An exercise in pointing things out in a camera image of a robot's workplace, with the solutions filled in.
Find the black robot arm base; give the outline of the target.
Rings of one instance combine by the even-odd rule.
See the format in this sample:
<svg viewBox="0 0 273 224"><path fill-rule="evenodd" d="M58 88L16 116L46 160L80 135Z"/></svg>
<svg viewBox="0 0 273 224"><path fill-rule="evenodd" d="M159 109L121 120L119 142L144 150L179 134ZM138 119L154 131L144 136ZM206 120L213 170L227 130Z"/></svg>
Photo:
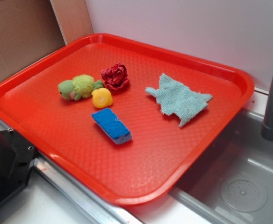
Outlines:
<svg viewBox="0 0 273 224"><path fill-rule="evenodd" d="M27 187L36 154L17 131L0 131L0 207Z"/></svg>

